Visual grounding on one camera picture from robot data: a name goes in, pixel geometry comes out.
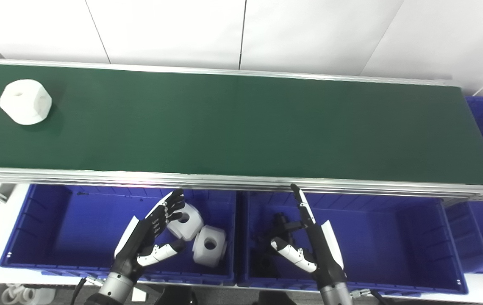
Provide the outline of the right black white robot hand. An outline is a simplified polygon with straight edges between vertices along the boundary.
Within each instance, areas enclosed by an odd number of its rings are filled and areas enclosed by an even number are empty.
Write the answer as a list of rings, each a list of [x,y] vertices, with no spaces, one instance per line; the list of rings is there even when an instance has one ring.
[[[311,210],[311,206],[300,187],[290,185],[297,201],[301,220],[288,222],[284,228],[274,228],[269,233],[270,246],[292,264],[310,273],[316,281],[317,288],[347,290],[347,277],[344,272],[342,257],[335,259],[334,250],[338,250],[338,242],[329,221],[319,225]],[[280,237],[282,233],[304,229],[312,250],[295,248],[290,242]]]

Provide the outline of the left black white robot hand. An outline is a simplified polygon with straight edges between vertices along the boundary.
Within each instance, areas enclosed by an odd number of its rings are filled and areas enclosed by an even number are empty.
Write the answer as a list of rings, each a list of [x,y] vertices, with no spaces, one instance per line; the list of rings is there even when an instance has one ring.
[[[186,241],[156,244],[168,224],[182,216],[185,207],[183,189],[168,193],[143,218],[133,218],[123,233],[116,250],[111,272],[137,282],[145,268],[164,261],[186,248]]]

